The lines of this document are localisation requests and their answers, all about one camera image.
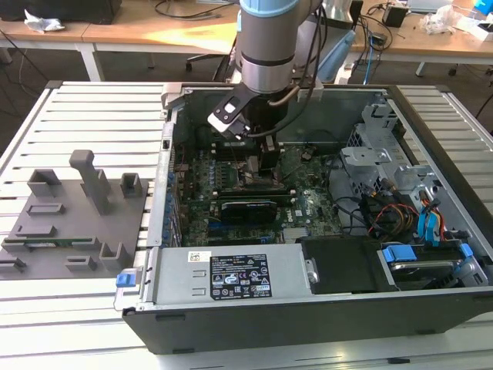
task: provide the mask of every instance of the blue object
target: blue object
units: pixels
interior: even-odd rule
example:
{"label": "blue object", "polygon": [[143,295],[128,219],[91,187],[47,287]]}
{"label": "blue object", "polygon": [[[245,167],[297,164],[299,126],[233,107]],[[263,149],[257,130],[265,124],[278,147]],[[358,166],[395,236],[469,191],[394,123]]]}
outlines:
{"label": "blue object", "polygon": [[418,218],[418,236],[419,237],[424,237],[424,224],[426,223],[426,212],[424,210],[426,207],[421,208],[421,212],[419,213],[419,218]]}
{"label": "blue object", "polygon": [[416,261],[418,259],[410,244],[389,245],[383,250],[383,253],[386,262]]}
{"label": "blue object", "polygon": [[477,0],[475,8],[484,15],[488,15],[493,11],[493,0]]}
{"label": "blue object", "polygon": [[260,18],[277,17],[289,12],[299,0],[240,0],[242,10]]}
{"label": "blue object", "polygon": [[349,31],[325,56],[318,66],[318,78],[320,81],[334,81],[337,71],[343,65],[344,60],[353,45],[354,31]]}
{"label": "blue object", "polygon": [[121,273],[116,276],[117,288],[131,288],[136,286],[136,275]]}
{"label": "blue object", "polygon": [[424,232],[424,239],[431,242],[434,247],[438,246],[438,240],[434,238],[434,227],[438,222],[436,214],[430,214],[428,216],[428,224],[426,225],[426,231]]}
{"label": "blue object", "polygon": [[472,257],[474,255],[474,253],[472,253],[471,247],[469,247],[469,244],[466,243],[461,244],[461,252],[465,258]]}
{"label": "blue object", "polygon": [[371,66],[371,56],[373,55],[373,42],[371,41],[370,35],[370,60],[368,61],[367,73],[364,75],[363,85],[368,83],[368,75],[370,74],[370,66]]}

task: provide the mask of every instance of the barcode sticker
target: barcode sticker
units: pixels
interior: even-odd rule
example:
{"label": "barcode sticker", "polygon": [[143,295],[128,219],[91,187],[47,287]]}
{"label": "barcode sticker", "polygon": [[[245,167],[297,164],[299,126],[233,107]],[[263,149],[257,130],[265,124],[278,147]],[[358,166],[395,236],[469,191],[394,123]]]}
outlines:
{"label": "barcode sticker", "polygon": [[188,252],[188,262],[209,262],[211,251]]}

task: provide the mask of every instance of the power supply label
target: power supply label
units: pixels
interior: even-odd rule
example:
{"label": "power supply label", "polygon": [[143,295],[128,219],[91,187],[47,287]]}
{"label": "power supply label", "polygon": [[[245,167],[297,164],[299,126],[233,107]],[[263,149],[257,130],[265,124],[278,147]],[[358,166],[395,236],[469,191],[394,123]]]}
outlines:
{"label": "power supply label", "polygon": [[272,297],[267,255],[211,257],[210,296],[215,301]]}

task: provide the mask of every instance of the black box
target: black box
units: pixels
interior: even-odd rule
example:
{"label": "black box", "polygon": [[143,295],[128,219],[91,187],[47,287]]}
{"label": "black box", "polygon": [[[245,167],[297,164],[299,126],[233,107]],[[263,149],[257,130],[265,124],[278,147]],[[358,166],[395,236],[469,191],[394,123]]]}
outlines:
{"label": "black box", "polygon": [[1,0],[2,21],[25,19],[24,9],[41,18],[111,24],[122,0]]}
{"label": "black box", "polygon": [[387,27],[399,28],[401,27],[407,12],[409,12],[409,8],[407,7],[388,5],[385,9],[384,16],[382,17],[382,22]]}

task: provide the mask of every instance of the green circuit board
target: green circuit board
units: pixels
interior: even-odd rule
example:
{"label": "green circuit board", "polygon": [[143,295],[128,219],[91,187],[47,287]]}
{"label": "green circuit board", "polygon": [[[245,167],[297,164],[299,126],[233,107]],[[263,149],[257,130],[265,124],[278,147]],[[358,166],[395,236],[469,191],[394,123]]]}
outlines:
{"label": "green circuit board", "polygon": [[188,159],[189,173],[184,179],[181,206],[186,209],[183,246],[228,244],[282,244],[289,231],[323,236],[341,234],[340,220],[332,212],[332,200],[324,183],[327,156],[313,156],[302,161],[303,146],[287,146],[281,154],[277,173],[280,183],[295,189],[289,207],[278,207],[273,223],[264,225],[224,225],[220,220],[213,192],[218,188],[241,187],[242,158],[219,161],[207,151]]}

